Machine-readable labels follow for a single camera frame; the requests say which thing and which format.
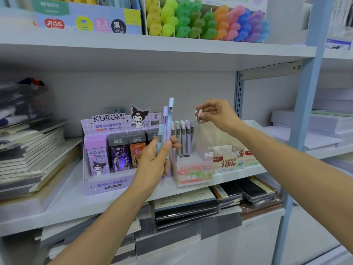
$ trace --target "blue metal post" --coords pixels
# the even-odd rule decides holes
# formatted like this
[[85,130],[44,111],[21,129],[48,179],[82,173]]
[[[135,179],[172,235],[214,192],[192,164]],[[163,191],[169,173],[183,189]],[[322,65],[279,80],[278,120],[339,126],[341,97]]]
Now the blue metal post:
[[[316,54],[314,58],[303,61],[288,143],[289,146],[299,151],[302,151],[304,148],[306,130],[309,124],[321,61],[325,51],[327,31],[334,1],[335,0],[314,0],[310,15],[307,46],[315,46]],[[281,264],[289,217],[293,207],[293,198],[283,189],[281,191],[284,196],[286,212],[281,218],[272,265]]]
[[244,98],[245,82],[240,79],[240,72],[236,72],[236,88],[234,92],[234,111],[241,119],[241,112],[243,111],[243,98]]

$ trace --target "person's right hand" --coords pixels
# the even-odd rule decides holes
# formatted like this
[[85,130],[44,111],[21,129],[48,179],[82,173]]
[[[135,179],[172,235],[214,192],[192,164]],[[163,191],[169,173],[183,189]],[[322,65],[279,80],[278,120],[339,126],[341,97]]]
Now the person's right hand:
[[201,109],[203,112],[200,117],[203,122],[211,121],[216,127],[228,134],[232,135],[236,128],[244,125],[226,100],[210,99],[196,107],[196,110]]

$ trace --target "yellow circle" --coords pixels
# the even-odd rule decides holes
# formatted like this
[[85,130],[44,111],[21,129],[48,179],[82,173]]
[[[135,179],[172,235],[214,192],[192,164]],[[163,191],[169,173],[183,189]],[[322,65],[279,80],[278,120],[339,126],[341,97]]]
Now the yellow circle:
[[76,26],[80,31],[93,31],[93,23],[88,17],[85,16],[77,17]]

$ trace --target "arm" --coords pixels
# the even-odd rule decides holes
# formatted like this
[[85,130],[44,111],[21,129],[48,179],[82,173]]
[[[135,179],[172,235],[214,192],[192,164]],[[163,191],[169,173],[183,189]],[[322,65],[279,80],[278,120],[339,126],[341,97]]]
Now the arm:
[[[173,147],[180,148],[171,137]],[[172,142],[166,141],[157,154],[157,138],[144,148],[135,178],[124,193],[76,240],[57,255],[50,265],[110,264],[142,204],[151,196],[163,173]]]
[[196,107],[200,117],[240,140],[273,178],[353,253],[353,178],[244,124],[226,100]]

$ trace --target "black circle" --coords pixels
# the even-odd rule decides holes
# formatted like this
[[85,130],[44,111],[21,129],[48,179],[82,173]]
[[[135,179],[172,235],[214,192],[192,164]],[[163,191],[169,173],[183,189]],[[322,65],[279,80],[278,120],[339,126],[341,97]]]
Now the black circle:
[[114,19],[112,21],[112,31],[115,33],[126,33],[126,25],[120,19]]

